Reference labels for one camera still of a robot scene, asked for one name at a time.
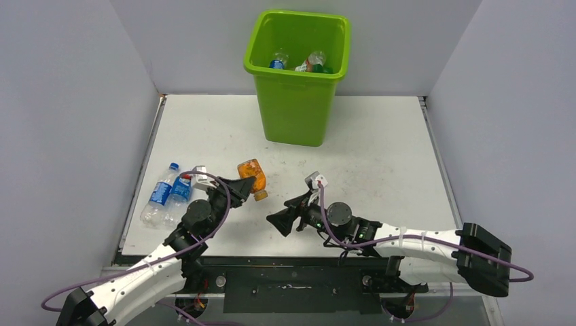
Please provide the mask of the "blue label water bottle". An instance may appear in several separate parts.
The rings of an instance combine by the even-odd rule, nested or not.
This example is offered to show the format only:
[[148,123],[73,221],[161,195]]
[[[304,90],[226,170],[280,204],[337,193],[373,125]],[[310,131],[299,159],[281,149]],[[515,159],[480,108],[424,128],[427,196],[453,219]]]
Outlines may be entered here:
[[271,69],[285,70],[289,61],[289,54],[284,49],[278,49],[272,56],[269,67]]

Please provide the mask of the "green plastic bottle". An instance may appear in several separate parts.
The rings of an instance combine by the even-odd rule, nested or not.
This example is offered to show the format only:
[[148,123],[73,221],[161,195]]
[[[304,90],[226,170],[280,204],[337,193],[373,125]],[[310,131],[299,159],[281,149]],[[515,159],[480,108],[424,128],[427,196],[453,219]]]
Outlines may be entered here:
[[329,67],[324,67],[322,64],[315,64],[312,66],[313,73],[322,73],[322,74],[333,74],[333,69]]

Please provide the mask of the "red label bottle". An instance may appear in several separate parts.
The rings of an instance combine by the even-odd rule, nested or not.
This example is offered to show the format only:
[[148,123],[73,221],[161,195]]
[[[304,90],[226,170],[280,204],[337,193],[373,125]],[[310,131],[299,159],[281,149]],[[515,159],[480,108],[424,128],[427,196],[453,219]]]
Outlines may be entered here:
[[323,51],[314,51],[301,65],[297,66],[294,71],[323,73],[325,61],[326,55]]

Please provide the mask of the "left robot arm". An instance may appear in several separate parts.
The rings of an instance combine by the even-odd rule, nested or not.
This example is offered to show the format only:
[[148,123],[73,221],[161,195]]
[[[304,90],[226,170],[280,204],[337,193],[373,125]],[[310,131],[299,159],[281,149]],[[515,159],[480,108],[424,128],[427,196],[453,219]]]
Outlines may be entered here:
[[191,293],[202,285],[200,256],[232,208],[251,193],[255,177],[216,178],[207,197],[192,201],[177,227],[131,268],[99,280],[91,289],[76,286],[60,310],[57,325],[126,325],[167,295]]

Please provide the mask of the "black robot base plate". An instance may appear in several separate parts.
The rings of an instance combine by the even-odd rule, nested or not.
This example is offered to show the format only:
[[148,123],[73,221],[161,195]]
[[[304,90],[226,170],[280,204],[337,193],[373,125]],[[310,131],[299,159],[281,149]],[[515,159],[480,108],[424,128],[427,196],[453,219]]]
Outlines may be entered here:
[[177,304],[223,300],[225,313],[378,314],[380,295],[402,302],[426,284],[399,278],[399,259],[352,257],[210,257],[198,260]]

